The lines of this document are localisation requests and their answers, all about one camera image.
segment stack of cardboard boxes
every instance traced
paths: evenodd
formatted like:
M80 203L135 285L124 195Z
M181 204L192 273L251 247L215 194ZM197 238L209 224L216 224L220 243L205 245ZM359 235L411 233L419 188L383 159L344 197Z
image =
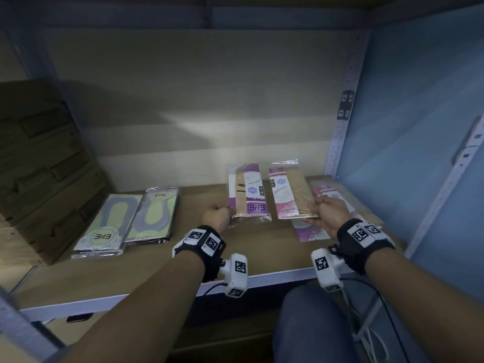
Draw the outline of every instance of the stack of cardboard boxes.
M55 87L0 84L0 266L53 263L106 194Z

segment wristband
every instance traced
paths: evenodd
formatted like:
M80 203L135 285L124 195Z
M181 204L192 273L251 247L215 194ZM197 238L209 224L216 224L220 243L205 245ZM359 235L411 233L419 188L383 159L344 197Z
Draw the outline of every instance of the wristband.
M393 248L391 238L376 226L360 219L351 219L337 232L339 252L346 264L360 275L365 275L365 264L370 255L382 248Z
M192 229L173 247L172 255L183 250L197 254L205 265L203 283L215 280L220 270L222 252L226 243L220 238L216 230L208 225L200 225Z

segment pants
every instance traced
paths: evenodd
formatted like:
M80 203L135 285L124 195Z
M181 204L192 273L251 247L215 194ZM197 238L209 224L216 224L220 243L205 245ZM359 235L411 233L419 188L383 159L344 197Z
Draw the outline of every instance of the pants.
M322 288L287 293L274 331L275 363L358 363L345 316Z

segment left arm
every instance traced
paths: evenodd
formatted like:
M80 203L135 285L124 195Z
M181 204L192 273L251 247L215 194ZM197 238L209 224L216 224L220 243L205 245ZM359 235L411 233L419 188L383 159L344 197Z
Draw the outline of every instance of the left arm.
M221 233L232 209L215 205L203 224ZM62 363L165 361L178 338L205 273L201 258L181 251L104 315Z

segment plastic package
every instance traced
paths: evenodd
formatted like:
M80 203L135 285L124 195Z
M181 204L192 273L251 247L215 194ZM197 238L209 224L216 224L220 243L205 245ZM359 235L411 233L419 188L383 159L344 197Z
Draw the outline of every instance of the plastic package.
M307 207L314 198L297 160L272 163L269 180L279 219L318 217Z
M178 193L178 187L147 189L131 222L126 245L168 242Z
M230 206L236 209L232 225L270 222L259 164L231 164L227 172Z
M353 218L369 221L381 228L383 221L355 198L341 183L336 182L331 176L325 179L311 181L311 189L315 196L327 195L343 200ZM318 226L308 224L300 219L292 221L296 234L301 242L312 240L330 239L326 231Z
M142 197L142 195L110 194L84 236L77 242L71 257L122 254L124 237Z

